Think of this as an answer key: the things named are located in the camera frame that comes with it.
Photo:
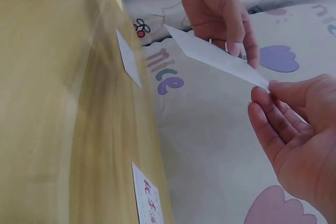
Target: folded paper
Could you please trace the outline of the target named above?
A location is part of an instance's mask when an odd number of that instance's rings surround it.
[[[268,91],[268,81],[246,61],[231,56],[205,40],[167,25],[165,27],[188,57],[233,74]]]
[[[140,88],[142,88],[134,53],[125,41],[125,39],[122,37],[121,33],[118,30],[116,30],[116,33],[124,69],[126,73],[134,80],[134,82]]]

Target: hand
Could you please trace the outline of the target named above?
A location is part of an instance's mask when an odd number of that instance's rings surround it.
[[[245,47],[248,63],[259,66],[259,48],[249,16],[239,0],[182,0],[195,35],[212,42],[233,56]]]
[[[283,188],[336,223],[336,78],[273,81],[269,89],[254,88],[248,107],[261,146]]]

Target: finger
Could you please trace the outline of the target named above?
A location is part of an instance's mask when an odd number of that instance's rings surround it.
[[[319,84],[329,81],[332,81],[333,85],[330,86],[333,87],[335,85],[333,78],[328,74],[322,74],[300,82],[270,81],[268,88],[280,101],[287,103],[290,107],[305,108],[307,95],[321,95],[320,92],[312,92],[312,90],[318,91]]]
[[[202,32],[202,30],[198,28],[197,26],[193,26],[193,29],[194,29],[194,34],[196,37],[209,42],[210,40],[209,34]]]
[[[269,124],[285,143],[289,143],[298,134],[298,131],[279,111],[273,103],[270,95],[264,89],[259,87],[253,88],[251,92],[251,99],[253,102],[260,105]]]
[[[253,130],[268,157],[274,170],[276,170],[277,156],[285,147],[285,143],[268,123],[266,115],[257,103],[248,106],[248,116]]]
[[[225,41],[221,39],[213,39],[212,44],[216,45],[219,48],[225,50]]]
[[[239,56],[245,38],[239,0],[224,0],[222,17],[227,27],[227,49],[231,55]]]
[[[243,25],[245,29],[245,38],[243,44],[247,55],[247,63],[256,69],[260,64],[260,50],[247,11],[244,11]]]
[[[271,95],[272,100],[278,110],[284,115],[287,121],[298,131],[310,129],[310,126],[301,121],[301,119],[294,113],[294,111],[284,102],[279,101],[275,96]]]
[[[307,116],[306,108],[293,107],[291,108],[295,113],[297,113],[306,123],[310,124],[310,121]]]

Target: light wood grain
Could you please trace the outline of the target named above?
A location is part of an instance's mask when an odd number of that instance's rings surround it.
[[[131,161],[174,223],[139,41],[114,0],[0,0],[0,223],[138,223]],[[136,52],[124,72],[115,28]]]

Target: fingernail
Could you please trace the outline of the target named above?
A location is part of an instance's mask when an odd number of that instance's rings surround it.
[[[234,43],[233,46],[232,46],[232,49],[230,51],[230,54],[232,56],[238,57],[242,48],[243,48],[243,44],[241,44],[241,43]]]
[[[268,83],[268,89],[270,89],[270,87],[274,84],[278,83],[277,80],[270,80],[269,83]]]

